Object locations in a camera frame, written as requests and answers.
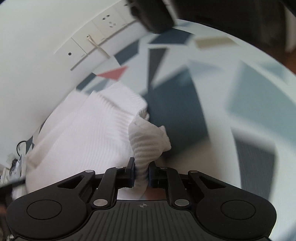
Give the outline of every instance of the wall outlet panel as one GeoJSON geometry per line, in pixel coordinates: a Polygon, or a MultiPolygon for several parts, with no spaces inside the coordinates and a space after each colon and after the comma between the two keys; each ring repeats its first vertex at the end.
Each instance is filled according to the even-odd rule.
{"type": "Polygon", "coordinates": [[[96,44],[102,43],[106,37],[102,32],[95,26],[92,21],[89,21],[81,29],[79,29],[73,36],[72,39],[88,54],[95,46],[93,46],[88,39],[87,35],[90,35],[96,44]]]}
{"type": "Polygon", "coordinates": [[[54,55],[68,69],[72,69],[86,56],[86,53],[72,38],[70,38],[54,55]]]}
{"type": "Polygon", "coordinates": [[[104,12],[100,13],[92,20],[92,22],[107,38],[127,24],[114,7],[110,7],[104,12]]]}
{"type": "Polygon", "coordinates": [[[126,23],[131,23],[136,19],[131,15],[130,7],[126,0],[121,0],[113,5],[119,15],[125,20],[126,23]]]}

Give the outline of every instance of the white cable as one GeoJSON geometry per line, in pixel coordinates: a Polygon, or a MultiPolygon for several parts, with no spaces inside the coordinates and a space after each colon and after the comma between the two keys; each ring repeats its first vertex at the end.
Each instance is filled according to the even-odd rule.
{"type": "Polygon", "coordinates": [[[99,45],[97,45],[90,35],[87,35],[86,38],[93,46],[95,46],[99,51],[101,51],[107,58],[110,58],[110,55],[107,54],[106,51],[103,50],[99,45]]]}

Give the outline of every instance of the triangular cutout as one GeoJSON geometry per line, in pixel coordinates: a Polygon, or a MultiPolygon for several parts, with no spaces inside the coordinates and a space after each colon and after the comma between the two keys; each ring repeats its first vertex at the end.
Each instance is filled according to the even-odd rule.
{"type": "Polygon", "coordinates": [[[218,189],[218,188],[225,188],[225,186],[219,184],[219,183],[216,183],[214,181],[211,181],[205,177],[200,177],[200,180],[206,185],[206,187],[208,189],[218,189]]]}
{"type": "Polygon", "coordinates": [[[104,72],[102,74],[97,74],[97,76],[104,77],[104,78],[107,78],[107,79],[112,79],[112,80],[119,80],[119,78],[124,73],[126,68],[127,68],[127,66],[123,66],[121,68],[113,69],[113,70],[104,72]]]}
{"type": "Polygon", "coordinates": [[[83,179],[83,176],[78,176],[75,177],[71,180],[68,180],[60,185],[58,185],[58,188],[66,188],[66,189],[74,189],[75,187],[77,187],[77,185],[81,182],[81,180],[83,179]]]}

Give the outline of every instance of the geometric patterned bedsheet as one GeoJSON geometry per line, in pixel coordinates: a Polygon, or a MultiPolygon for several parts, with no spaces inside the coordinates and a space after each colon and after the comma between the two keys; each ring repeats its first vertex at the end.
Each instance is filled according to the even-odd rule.
{"type": "Polygon", "coordinates": [[[294,74],[236,37],[178,20],[112,56],[76,89],[90,94],[116,81],[141,94],[149,121],[166,127],[168,166],[197,169],[269,199],[277,210],[270,237],[288,237],[296,223],[294,74]]]}

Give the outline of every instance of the silver rivet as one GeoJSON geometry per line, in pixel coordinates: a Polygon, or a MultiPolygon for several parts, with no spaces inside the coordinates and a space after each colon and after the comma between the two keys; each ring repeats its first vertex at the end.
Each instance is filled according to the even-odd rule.
{"type": "Polygon", "coordinates": [[[98,207],[106,206],[107,204],[108,204],[108,201],[106,199],[94,200],[94,205],[98,207]]]}
{"type": "Polygon", "coordinates": [[[185,206],[187,206],[187,205],[189,204],[189,201],[186,200],[186,199],[177,199],[177,200],[175,201],[175,204],[176,204],[177,206],[180,206],[180,207],[185,207],[185,206]]]}

